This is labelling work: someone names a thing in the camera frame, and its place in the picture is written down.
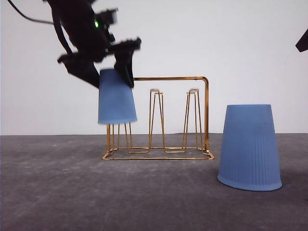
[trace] gray floor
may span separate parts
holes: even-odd
[[[221,137],[205,161],[102,161],[103,136],[1,137],[2,230],[308,230],[308,134],[277,135],[283,187],[272,192],[217,181]]]

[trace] blue cup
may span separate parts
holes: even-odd
[[[269,104],[227,106],[218,180],[251,191],[282,186]]]
[[[98,107],[99,124],[120,124],[136,121],[133,93],[115,69],[100,71]]]

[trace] black object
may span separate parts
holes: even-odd
[[[44,1],[51,6],[57,36],[67,52],[58,59],[58,62],[64,63],[70,74],[98,87],[99,74],[94,65],[90,63],[101,62],[105,56],[114,54],[115,69],[130,87],[134,87],[132,55],[140,48],[141,39],[113,44],[115,37],[109,33],[108,29],[116,22],[117,9],[95,14],[91,6],[94,0]],[[72,53],[61,25],[78,52]]]
[[[295,46],[300,52],[308,50],[308,29]]]

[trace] black cable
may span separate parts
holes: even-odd
[[[17,9],[17,7],[12,3],[11,0],[8,0],[9,4],[24,18],[32,21],[32,22],[36,22],[36,23],[46,23],[46,24],[51,24],[53,25],[53,22],[49,22],[49,21],[44,21],[44,20],[38,20],[38,19],[33,19],[33,18],[29,18],[27,16],[25,16],[23,13],[21,13],[21,11],[19,9]]]

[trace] gray carpet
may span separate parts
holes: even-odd
[[[283,186],[272,192],[217,180],[221,137],[203,161],[102,161],[100,135],[1,137],[2,230],[308,230],[308,134],[277,135]]]

